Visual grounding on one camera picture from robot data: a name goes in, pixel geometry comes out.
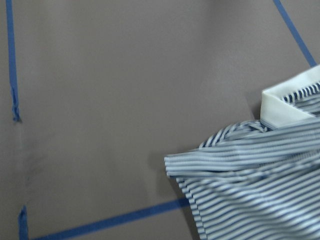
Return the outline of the navy white striped polo shirt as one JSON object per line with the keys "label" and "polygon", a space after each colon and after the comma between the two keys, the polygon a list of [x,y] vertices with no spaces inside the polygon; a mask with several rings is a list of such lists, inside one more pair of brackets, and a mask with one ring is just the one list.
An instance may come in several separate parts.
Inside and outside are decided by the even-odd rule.
{"label": "navy white striped polo shirt", "polygon": [[262,92],[260,119],[167,155],[202,240],[320,237],[320,68]]}

